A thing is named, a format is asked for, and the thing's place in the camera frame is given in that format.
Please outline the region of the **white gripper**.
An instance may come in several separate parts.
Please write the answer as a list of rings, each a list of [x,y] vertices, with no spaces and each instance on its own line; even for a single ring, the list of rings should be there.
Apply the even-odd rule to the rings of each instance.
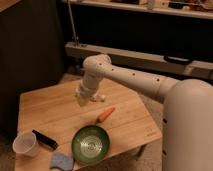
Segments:
[[[98,79],[83,79],[78,87],[78,93],[83,98],[91,98],[98,90]]]

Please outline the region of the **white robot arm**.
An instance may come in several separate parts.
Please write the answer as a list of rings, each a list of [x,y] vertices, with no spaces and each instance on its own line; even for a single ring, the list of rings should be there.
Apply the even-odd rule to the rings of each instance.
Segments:
[[[213,171],[213,85],[117,67],[105,54],[83,67],[77,92],[84,100],[108,78],[163,105],[162,171]]]

